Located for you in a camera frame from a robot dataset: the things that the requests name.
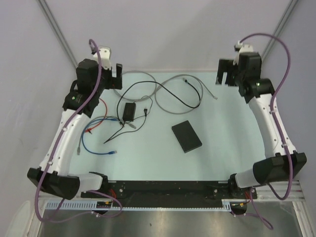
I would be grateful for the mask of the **small black adapter box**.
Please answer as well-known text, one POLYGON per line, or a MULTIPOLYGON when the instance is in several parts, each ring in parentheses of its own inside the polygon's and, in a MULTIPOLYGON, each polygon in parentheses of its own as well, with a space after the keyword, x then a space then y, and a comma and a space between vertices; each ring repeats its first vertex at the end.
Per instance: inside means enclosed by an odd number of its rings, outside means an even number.
POLYGON ((136 103, 126 103, 123 111, 122 119, 125 122, 134 121, 136 111, 136 103))

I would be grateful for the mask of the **black ethernet cable teal plug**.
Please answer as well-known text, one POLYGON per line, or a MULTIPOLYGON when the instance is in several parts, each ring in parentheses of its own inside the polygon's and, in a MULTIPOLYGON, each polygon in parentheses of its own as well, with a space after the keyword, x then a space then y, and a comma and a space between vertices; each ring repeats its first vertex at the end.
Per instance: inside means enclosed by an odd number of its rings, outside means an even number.
POLYGON ((182 78, 182 79, 187 85, 189 85, 191 88, 193 88, 195 90, 195 92, 197 93, 197 95, 198 95, 198 103, 197 103, 196 106, 193 107, 193 109, 198 108, 200 106, 200 103, 201 103, 201 95, 200 95, 199 91, 190 82, 188 82, 187 79, 185 79, 185 78, 182 78))

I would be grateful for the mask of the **black Mercury network switch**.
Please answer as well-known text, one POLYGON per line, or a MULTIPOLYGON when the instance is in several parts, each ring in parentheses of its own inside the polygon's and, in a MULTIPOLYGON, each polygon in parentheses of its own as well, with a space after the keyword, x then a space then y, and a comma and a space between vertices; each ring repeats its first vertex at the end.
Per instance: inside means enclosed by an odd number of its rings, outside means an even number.
POLYGON ((184 153, 202 146, 202 142, 188 120, 171 127, 184 153))

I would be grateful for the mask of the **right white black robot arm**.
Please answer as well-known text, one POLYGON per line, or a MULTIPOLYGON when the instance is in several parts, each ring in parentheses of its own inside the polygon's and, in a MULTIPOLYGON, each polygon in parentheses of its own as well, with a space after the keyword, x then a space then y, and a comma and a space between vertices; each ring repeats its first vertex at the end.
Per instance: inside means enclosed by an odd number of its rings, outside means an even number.
POLYGON ((240 53, 237 60, 219 59, 216 84, 237 86, 253 112, 264 143, 265 159, 252 168, 232 174, 228 193, 239 198, 246 188, 270 186, 272 182, 287 181, 285 197, 291 190, 293 178, 307 162, 305 153, 297 152, 287 136, 275 103, 276 92, 269 79, 261 78, 261 56, 257 52, 240 53))

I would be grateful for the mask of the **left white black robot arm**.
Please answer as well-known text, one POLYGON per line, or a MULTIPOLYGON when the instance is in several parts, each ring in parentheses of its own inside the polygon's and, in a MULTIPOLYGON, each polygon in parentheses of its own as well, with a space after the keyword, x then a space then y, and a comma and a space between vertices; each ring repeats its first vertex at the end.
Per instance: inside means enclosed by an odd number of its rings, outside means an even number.
POLYGON ((27 177, 42 192, 67 200, 89 190, 102 198, 109 191, 107 176, 92 171, 72 175, 70 163, 103 90, 122 88, 122 65, 116 65, 116 76, 113 76, 111 69, 103 67, 99 71, 97 61, 84 59, 79 63, 76 75, 77 79, 65 97, 60 125, 49 151, 38 168, 29 169, 27 177))

